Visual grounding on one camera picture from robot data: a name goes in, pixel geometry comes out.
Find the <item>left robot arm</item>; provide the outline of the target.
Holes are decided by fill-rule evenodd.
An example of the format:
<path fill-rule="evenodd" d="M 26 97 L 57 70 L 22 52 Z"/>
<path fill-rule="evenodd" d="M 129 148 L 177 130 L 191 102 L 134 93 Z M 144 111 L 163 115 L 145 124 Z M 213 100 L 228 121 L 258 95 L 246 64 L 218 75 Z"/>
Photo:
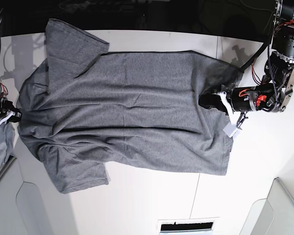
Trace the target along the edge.
<path fill-rule="evenodd" d="M 205 109 L 228 114 L 227 130 L 237 131 L 248 112 L 283 112 L 294 86 L 294 0 L 277 0 L 269 40 L 239 69 L 251 68 L 254 87 L 224 86 L 199 98 Z"/>

